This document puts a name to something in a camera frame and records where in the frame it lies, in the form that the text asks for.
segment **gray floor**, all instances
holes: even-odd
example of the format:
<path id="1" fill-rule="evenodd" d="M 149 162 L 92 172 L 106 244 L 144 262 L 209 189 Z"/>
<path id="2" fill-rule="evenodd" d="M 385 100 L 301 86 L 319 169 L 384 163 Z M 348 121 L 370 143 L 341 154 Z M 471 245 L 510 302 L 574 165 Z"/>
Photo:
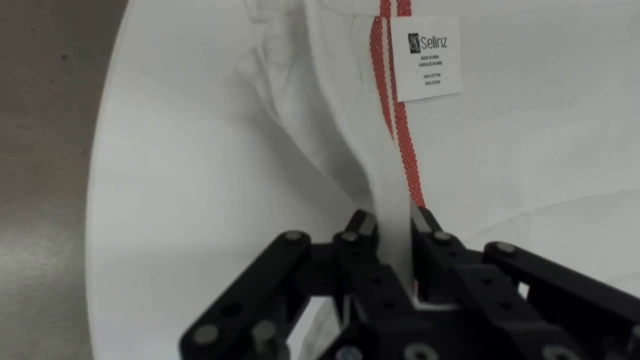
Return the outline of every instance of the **gray floor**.
<path id="1" fill-rule="evenodd" d="M 0 358 L 89 358 L 84 198 L 125 0 L 0 0 Z"/>

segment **towel label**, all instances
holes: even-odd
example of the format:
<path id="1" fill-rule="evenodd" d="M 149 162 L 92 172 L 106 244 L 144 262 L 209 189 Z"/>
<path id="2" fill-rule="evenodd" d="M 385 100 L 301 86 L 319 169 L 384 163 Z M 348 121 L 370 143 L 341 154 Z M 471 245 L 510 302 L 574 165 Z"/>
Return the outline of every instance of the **towel label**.
<path id="1" fill-rule="evenodd" d="M 397 100 L 462 91 L 457 15 L 392 17 Z"/>

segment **white table surface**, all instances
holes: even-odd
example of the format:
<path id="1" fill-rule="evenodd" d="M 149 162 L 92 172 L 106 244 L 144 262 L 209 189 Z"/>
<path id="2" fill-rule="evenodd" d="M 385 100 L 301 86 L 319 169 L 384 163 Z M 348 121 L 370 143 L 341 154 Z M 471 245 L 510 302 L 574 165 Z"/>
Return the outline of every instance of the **white table surface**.
<path id="1" fill-rule="evenodd" d="M 353 210 L 236 73 L 250 48 L 239 0 L 129 0 L 89 174 L 98 360 L 178 358 L 180 333 L 266 242 L 328 237 Z"/>
<path id="2" fill-rule="evenodd" d="M 98 360 L 178 358 L 180 333 L 266 242 L 287 227 L 328 237 L 352 211 L 352 204 L 299 156 L 234 71 L 252 44 L 239 0 L 129 0 L 101 97 L 89 174 L 85 267 Z M 462 188 L 463 178 L 477 178 L 473 148 L 465 148 L 468 160 L 438 157 L 445 131 L 427 131 L 434 125 L 427 121 L 416 124 L 438 134 L 417 149 L 427 154 L 427 175 L 438 186 L 451 186 L 427 194 L 436 214 L 481 242 L 529 225 L 521 244 L 640 293 L 640 163 L 633 156 L 640 149 L 631 146 L 640 121 L 631 121 L 637 114 L 631 93 L 624 95 L 628 114 L 612 125 L 625 127 L 607 129 L 615 134 L 606 137 L 612 146 L 597 143 L 589 156 L 583 149 L 593 148 L 591 141 L 579 148 L 577 136 L 574 151 L 583 154 L 583 172 L 567 172 L 576 160 L 560 157 L 561 163 L 553 165 L 567 175 L 561 182 L 549 175 L 553 182 L 540 182 L 540 191 L 532 194 L 579 189 L 577 196 L 561 200 L 553 194 L 532 211 L 500 224 L 473 224 L 473 229 L 454 222 L 471 224 L 471 214 L 481 214 L 496 200 L 471 186 Z M 583 137 L 597 137 L 597 125 L 585 131 Z M 469 205 L 445 208 L 455 204 L 459 188 L 465 196 L 459 204 Z"/>

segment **white tag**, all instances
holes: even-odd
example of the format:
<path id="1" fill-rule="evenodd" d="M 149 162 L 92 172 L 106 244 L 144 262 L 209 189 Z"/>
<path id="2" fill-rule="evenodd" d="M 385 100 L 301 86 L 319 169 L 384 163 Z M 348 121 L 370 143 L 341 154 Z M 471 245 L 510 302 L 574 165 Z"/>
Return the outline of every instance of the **white tag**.
<path id="1" fill-rule="evenodd" d="M 462 91 L 457 15 L 392 17 L 397 100 Z"/>

